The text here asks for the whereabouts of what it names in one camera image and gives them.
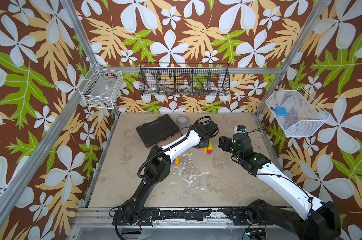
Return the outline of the orange wood block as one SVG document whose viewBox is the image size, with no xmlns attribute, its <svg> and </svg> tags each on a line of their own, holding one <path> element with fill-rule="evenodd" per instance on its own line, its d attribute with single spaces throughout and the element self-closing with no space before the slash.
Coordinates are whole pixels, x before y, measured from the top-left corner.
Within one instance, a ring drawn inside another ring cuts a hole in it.
<svg viewBox="0 0 362 240">
<path fill-rule="evenodd" d="M 179 166 L 179 157 L 176 157 L 174 160 L 174 165 Z"/>
</svg>

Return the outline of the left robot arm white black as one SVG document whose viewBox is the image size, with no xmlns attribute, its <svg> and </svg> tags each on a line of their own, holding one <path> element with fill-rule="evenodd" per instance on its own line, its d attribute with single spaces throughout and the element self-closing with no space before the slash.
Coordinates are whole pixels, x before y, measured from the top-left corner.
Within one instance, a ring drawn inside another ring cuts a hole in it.
<svg viewBox="0 0 362 240">
<path fill-rule="evenodd" d="M 154 187 L 169 176 L 171 162 L 190 148 L 208 147 L 210 139 L 218 133 L 219 128 L 212 121 L 212 117 L 204 116 L 190 125 L 187 133 L 174 142 L 162 147 L 157 145 L 152 147 L 147 160 L 137 171 L 141 182 L 133 196 L 121 206 L 116 207 L 113 225 L 136 224 Z"/>
</svg>

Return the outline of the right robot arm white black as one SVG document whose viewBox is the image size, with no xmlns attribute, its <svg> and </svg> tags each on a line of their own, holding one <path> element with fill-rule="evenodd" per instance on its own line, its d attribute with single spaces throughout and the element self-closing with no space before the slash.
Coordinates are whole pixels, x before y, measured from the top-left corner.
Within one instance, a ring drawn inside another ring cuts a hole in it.
<svg viewBox="0 0 362 240">
<path fill-rule="evenodd" d="M 294 209 L 289 212 L 256 200 L 247 210 L 251 224 L 271 223 L 296 234 L 301 240 L 335 240 L 341 235 L 337 206 L 314 197 L 289 179 L 270 159 L 254 152 L 248 133 L 235 133 L 232 138 L 220 137 L 219 148 L 231 153 L 233 162 L 268 184 Z"/>
</svg>

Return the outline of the white tape roll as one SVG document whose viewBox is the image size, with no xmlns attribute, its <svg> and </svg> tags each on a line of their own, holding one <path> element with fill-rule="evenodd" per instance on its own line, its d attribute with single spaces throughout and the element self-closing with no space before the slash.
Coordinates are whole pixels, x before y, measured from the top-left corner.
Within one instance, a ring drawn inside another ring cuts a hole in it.
<svg viewBox="0 0 362 240">
<path fill-rule="evenodd" d="M 192 88 L 189 85 L 179 85 L 177 86 L 177 90 L 181 93 L 188 93 L 192 90 Z"/>
</svg>

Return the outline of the blue object in basket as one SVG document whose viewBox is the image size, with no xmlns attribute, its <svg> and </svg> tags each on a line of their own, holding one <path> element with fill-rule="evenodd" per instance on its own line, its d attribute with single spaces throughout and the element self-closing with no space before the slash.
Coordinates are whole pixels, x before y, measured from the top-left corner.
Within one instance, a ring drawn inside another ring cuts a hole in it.
<svg viewBox="0 0 362 240">
<path fill-rule="evenodd" d="M 287 112 L 286 108 L 284 108 L 284 107 L 275 107 L 274 112 L 279 117 L 286 117 L 288 115 L 288 112 Z"/>
</svg>

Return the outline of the black plastic tool case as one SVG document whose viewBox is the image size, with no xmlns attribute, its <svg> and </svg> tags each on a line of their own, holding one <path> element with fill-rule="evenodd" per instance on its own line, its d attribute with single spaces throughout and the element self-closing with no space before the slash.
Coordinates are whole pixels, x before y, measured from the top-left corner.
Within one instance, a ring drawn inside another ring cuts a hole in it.
<svg viewBox="0 0 362 240">
<path fill-rule="evenodd" d="M 163 115 L 152 122 L 137 127 L 136 131 L 145 147 L 150 148 L 177 135 L 180 129 L 169 115 Z"/>
</svg>

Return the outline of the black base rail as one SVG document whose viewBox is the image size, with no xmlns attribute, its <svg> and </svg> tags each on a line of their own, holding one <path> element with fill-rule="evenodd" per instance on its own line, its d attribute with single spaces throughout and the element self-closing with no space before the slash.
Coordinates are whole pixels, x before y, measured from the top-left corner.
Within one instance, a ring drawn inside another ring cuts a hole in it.
<svg viewBox="0 0 362 240">
<path fill-rule="evenodd" d="M 139 213 L 142 223 L 154 224 L 175 220 L 181 223 L 224 222 L 234 226 L 250 226 L 262 223 L 260 215 L 249 207 L 210 207 L 210 208 L 144 208 Z"/>
</svg>

